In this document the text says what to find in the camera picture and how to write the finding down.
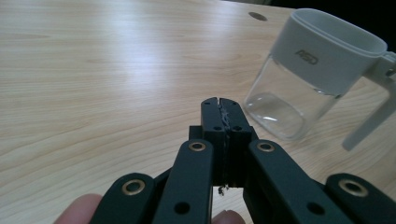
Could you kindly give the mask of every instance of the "printed logo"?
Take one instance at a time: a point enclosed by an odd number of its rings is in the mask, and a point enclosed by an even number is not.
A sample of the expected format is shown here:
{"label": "printed logo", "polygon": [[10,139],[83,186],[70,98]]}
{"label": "printed logo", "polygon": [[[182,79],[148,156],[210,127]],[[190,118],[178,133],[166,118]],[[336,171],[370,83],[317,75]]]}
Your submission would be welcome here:
{"label": "printed logo", "polygon": [[299,55],[301,59],[304,61],[310,63],[310,64],[317,64],[318,63],[318,58],[315,57],[314,55],[310,54],[309,52],[300,49],[297,51],[295,54]]}

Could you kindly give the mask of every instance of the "fingertip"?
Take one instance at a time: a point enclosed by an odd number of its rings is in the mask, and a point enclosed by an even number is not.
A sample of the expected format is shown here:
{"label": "fingertip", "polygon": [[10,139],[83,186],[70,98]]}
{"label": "fingertip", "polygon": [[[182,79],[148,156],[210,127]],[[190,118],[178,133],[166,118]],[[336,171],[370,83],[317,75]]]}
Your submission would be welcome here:
{"label": "fingertip", "polygon": [[55,224],[87,224],[90,222],[102,196],[99,194],[85,194],[76,198],[56,219]]}
{"label": "fingertip", "polygon": [[245,220],[233,210],[224,210],[213,217],[212,224],[245,224]]}

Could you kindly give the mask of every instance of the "hole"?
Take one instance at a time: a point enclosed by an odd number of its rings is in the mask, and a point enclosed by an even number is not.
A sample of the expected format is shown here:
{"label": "hole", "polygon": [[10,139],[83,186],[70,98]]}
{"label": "hole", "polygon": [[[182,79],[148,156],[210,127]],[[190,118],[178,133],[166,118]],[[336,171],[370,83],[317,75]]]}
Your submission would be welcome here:
{"label": "hole", "polygon": [[354,180],[342,179],[338,182],[338,186],[345,192],[357,197],[366,197],[369,194],[367,188]]}
{"label": "hole", "polygon": [[126,189],[131,192],[137,191],[139,190],[139,188],[140,188],[140,184],[137,182],[130,183],[129,185],[126,186]]}
{"label": "hole", "polygon": [[146,184],[143,182],[143,180],[133,179],[122,185],[122,192],[125,195],[136,195],[142,192],[145,186]]}
{"label": "hole", "polygon": [[272,152],[275,150],[274,146],[268,143],[259,143],[257,144],[257,148],[264,152]]}
{"label": "hole", "polygon": [[206,145],[204,143],[200,143],[200,142],[194,142],[189,144],[189,149],[191,149],[192,151],[202,151],[206,148]]}
{"label": "hole", "polygon": [[248,13],[251,17],[253,17],[256,20],[259,21],[268,21],[267,18],[265,18],[262,14],[259,14],[257,12],[249,12]]}
{"label": "hole", "polygon": [[177,203],[175,205],[175,212],[183,215],[190,211],[190,205],[188,203]]}
{"label": "hole", "polygon": [[242,128],[241,128],[241,127],[239,127],[239,126],[233,126],[233,130],[234,130],[234,131],[241,131],[241,130],[242,130]]}
{"label": "hole", "polygon": [[306,207],[310,212],[319,216],[323,216],[325,213],[324,208],[317,203],[308,203]]}

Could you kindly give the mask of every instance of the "black plastic part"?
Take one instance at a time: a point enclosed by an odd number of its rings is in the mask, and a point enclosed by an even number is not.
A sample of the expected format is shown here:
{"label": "black plastic part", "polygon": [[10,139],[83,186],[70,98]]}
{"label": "black plastic part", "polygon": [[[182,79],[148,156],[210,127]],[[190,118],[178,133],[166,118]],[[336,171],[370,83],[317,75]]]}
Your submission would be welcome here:
{"label": "black plastic part", "polygon": [[166,181],[168,180],[169,175],[171,174],[172,168],[167,169],[162,174],[155,177],[155,199],[153,200],[154,205],[152,205],[153,210],[157,208],[158,201],[163,196],[163,189],[165,188]]}
{"label": "black plastic part", "polygon": [[222,115],[227,136],[229,136],[227,155],[225,155],[226,184],[231,188],[244,187],[246,180],[245,154],[248,145],[257,135],[248,124],[241,106],[232,100],[220,99],[219,110]]}
{"label": "black plastic part", "polygon": [[244,201],[254,223],[272,223],[274,210],[259,184],[253,178],[247,183],[248,188],[244,188]]}
{"label": "black plastic part", "polygon": [[202,126],[191,125],[189,128],[189,139],[204,139]]}
{"label": "black plastic part", "polygon": [[396,203],[360,177],[331,175],[325,190],[356,223],[396,223]]}
{"label": "black plastic part", "polygon": [[262,210],[251,201],[247,205],[252,217],[265,218],[255,223],[352,223],[320,186],[294,162],[278,144],[256,140],[250,143],[247,156],[247,194],[261,192],[274,213],[268,218],[258,215]]}
{"label": "black plastic part", "polygon": [[227,155],[227,134],[219,112],[218,98],[209,98],[201,103],[202,138],[214,148],[213,185],[222,186],[225,182],[225,162]]}
{"label": "black plastic part", "polygon": [[213,147],[202,139],[182,144],[153,223],[210,223]]}
{"label": "black plastic part", "polygon": [[[125,185],[132,180],[140,180],[144,185],[139,184],[139,182],[131,182],[129,187]],[[123,188],[127,192],[137,192],[138,188],[143,189],[134,195],[128,195]],[[125,175],[119,178],[107,191],[90,223],[149,223],[151,219],[149,210],[152,209],[150,206],[154,193],[155,183],[150,176],[142,174]]]}

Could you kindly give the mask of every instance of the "table surface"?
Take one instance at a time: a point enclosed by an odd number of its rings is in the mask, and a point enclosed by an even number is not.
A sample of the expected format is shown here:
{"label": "table surface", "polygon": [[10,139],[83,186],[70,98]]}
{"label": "table surface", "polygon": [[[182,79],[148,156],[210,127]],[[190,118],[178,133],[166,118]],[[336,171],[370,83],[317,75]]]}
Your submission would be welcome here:
{"label": "table surface", "polygon": [[[51,223],[79,195],[171,167],[203,100],[244,100],[291,12],[215,0],[0,1],[1,222]],[[354,150],[341,146],[386,97],[361,78],[296,142],[249,122],[317,181],[350,173],[396,199],[395,115]],[[224,209],[251,222],[241,189],[215,194],[213,215]]]}

